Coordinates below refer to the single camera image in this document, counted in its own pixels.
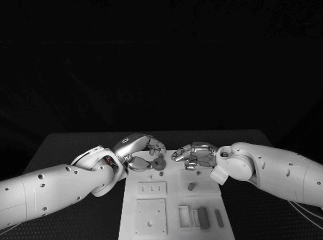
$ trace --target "table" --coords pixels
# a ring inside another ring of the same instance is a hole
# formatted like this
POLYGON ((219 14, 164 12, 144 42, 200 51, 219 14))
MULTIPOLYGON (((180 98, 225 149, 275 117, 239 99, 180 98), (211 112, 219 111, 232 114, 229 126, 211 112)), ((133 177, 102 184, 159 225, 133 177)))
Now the table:
MULTIPOLYGON (((52 133, 36 151, 25 174, 61 164, 71 164, 87 150, 102 145, 112 148, 134 132, 52 133)), ((167 149, 179 149, 192 142, 229 146, 236 142, 271 147, 257 130, 144 131, 167 149)), ((117 240, 120 233, 125 180, 102 196, 85 199, 45 217, 23 222, 0 236, 0 240, 95 239, 117 240)), ((228 178, 221 186, 222 200, 236 240, 323 239, 323 231, 303 218, 288 202, 244 181, 228 178)))

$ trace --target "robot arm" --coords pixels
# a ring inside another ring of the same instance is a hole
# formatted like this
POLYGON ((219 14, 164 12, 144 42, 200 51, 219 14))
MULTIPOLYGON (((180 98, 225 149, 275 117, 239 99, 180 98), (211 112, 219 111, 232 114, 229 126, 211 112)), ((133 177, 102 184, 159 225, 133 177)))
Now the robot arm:
POLYGON ((203 162, 213 167, 215 161, 211 178, 221 185, 231 176, 278 198, 323 208, 323 165, 291 151, 245 142, 213 149, 209 143, 195 142, 172 159, 185 162, 187 170, 203 162))
POLYGON ((124 161, 130 160, 131 170, 151 169, 149 161, 131 157, 146 147, 153 150, 150 155, 166 152, 153 136, 136 133, 112 150, 102 146, 92 148, 71 165, 62 164, 0 181, 0 230, 52 214, 78 203, 89 193, 102 196, 128 175, 124 161))

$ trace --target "black background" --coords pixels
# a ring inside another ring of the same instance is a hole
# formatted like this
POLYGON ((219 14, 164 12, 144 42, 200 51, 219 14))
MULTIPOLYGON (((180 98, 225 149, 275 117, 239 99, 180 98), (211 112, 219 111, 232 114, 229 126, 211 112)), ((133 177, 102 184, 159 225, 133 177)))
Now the black background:
POLYGON ((0 1, 0 180, 50 133, 219 129, 323 164, 323 1, 0 1))

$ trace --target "wire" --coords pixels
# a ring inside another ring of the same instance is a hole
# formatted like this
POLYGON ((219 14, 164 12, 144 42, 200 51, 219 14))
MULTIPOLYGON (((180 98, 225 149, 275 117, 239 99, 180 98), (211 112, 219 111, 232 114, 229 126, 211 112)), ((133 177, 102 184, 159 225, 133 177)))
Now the wire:
POLYGON ((6 233, 7 233, 12 229, 14 229, 19 225, 20 225, 20 223, 16 224, 13 227, 10 227, 4 232, 1 232, 0 235, 6 234, 6 233))
POLYGON ((316 215, 309 209, 306 209, 297 202, 293 202, 307 213, 310 213, 313 216, 316 216, 317 218, 323 219, 322 216, 316 215))
POLYGON ((290 205, 293 206, 293 208, 297 210, 297 212, 307 218, 307 220, 323 230, 323 227, 319 226, 311 220, 310 218, 301 213, 301 211, 297 209, 297 207, 293 205, 293 203, 288 201, 290 205))

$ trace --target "robotic hand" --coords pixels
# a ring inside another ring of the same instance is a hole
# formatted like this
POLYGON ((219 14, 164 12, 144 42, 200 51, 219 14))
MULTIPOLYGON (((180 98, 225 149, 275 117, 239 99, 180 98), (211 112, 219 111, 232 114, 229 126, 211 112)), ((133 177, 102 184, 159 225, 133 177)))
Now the robotic hand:
POLYGON ((221 185, 231 176, 278 198, 323 208, 323 165, 291 151, 245 142, 221 148, 193 142, 172 160, 185 162, 186 170, 198 164, 215 167, 211 178, 221 185))
POLYGON ((72 161, 0 181, 0 230, 43 217, 79 202, 89 193, 101 197, 133 171, 157 169, 164 165, 166 146, 150 135, 134 133, 112 150, 101 145, 72 161), (150 148, 153 162, 133 153, 150 148))

